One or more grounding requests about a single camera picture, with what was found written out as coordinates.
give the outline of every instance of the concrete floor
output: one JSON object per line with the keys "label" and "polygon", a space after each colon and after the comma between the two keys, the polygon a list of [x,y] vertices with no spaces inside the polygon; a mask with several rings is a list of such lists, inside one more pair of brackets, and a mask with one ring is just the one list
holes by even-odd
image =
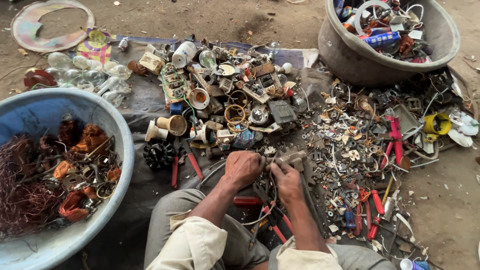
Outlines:
{"label": "concrete floor", "polygon": [[[9,71],[33,65],[40,56],[34,52],[24,57],[11,37],[12,18],[33,0],[0,3],[0,77]],[[324,0],[306,0],[291,4],[286,0],[80,0],[96,17],[97,27],[103,26],[113,34],[143,37],[180,38],[195,33],[197,38],[209,40],[239,41],[263,44],[280,40],[285,48],[315,48],[320,25],[325,18]],[[479,74],[462,58],[480,56],[480,10],[478,0],[438,1],[452,16],[461,36],[460,52],[452,60],[454,67],[470,84],[472,93],[477,91]],[[49,38],[74,32],[86,20],[86,14],[75,10],[60,10],[44,16],[41,37]],[[253,35],[250,40],[248,31]],[[474,67],[480,64],[471,63]],[[15,95],[13,89],[24,89],[23,75],[19,69],[0,80],[0,100]],[[417,240],[428,246],[430,259],[443,269],[478,269],[478,241],[480,222],[478,203],[480,184],[476,180],[480,166],[474,158],[478,151],[456,147],[441,152],[440,161],[424,170],[414,169],[399,178],[402,181],[402,197],[412,214],[411,224]],[[408,198],[408,191],[415,193]]]}

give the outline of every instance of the person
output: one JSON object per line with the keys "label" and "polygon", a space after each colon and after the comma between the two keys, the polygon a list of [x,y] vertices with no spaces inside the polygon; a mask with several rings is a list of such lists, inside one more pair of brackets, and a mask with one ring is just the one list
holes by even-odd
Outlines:
{"label": "person", "polygon": [[229,154],[223,175],[205,196],[196,189],[172,192],[155,206],[145,251],[147,270],[394,270],[370,249],[326,244],[303,195],[300,173],[287,164],[267,167],[288,211],[293,237],[271,252],[226,215],[233,197],[264,170],[265,158],[251,151]]}

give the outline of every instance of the grey trousers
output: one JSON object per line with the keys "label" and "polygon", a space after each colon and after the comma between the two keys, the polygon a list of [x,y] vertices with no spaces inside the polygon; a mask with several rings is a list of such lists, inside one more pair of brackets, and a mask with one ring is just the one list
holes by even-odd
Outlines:
{"label": "grey trousers", "polygon": [[[183,189],[158,201],[148,228],[144,269],[158,256],[172,234],[170,217],[194,209],[204,198],[205,195],[199,190]],[[265,261],[269,261],[269,270],[277,269],[276,254],[280,247],[270,253],[262,243],[255,240],[253,250],[248,251],[252,234],[229,215],[225,215],[222,229],[228,232],[227,243],[222,258],[212,267],[213,270],[225,270],[226,266],[229,269],[251,268]],[[344,270],[395,270],[390,261],[370,249],[352,245],[329,246],[338,254]]]}

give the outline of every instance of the grey plastic basin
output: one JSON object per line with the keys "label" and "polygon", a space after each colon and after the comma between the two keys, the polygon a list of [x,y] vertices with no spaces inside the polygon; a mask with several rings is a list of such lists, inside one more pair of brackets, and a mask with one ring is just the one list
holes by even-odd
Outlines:
{"label": "grey plastic basin", "polygon": [[86,123],[99,125],[108,136],[115,136],[115,151],[123,161],[118,186],[88,220],[64,229],[44,230],[21,239],[0,244],[0,269],[50,269],[84,247],[108,222],[127,192],[133,170],[133,139],[122,115],[101,97],[81,90],[53,88],[35,90],[0,102],[0,144],[19,132],[58,135],[61,116],[70,113]]}
{"label": "grey plastic basin", "polygon": [[[354,86],[384,86],[408,79],[417,72],[446,66],[460,49],[460,34],[454,21],[435,0],[409,3],[421,4],[425,9],[422,22],[426,41],[433,49],[431,63],[409,63],[376,52],[343,27],[336,16],[333,0],[326,0],[327,18],[320,28],[318,49],[332,73]],[[412,10],[420,16],[419,8]]]}

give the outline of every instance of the hand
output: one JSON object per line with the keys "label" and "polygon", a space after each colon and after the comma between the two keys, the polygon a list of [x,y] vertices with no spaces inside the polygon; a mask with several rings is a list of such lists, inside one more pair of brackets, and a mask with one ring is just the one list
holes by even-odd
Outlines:
{"label": "hand", "polygon": [[272,163],[267,169],[272,170],[276,177],[278,196],[285,206],[292,202],[305,200],[299,171],[284,162],[279,162],[278,165]]}
{"label": "hand", "polygon": [[237,189],[255,181],[264,167],[266,159],[252,151],[234,151],[227,157],[225,175],[221,181],[232,184]]}

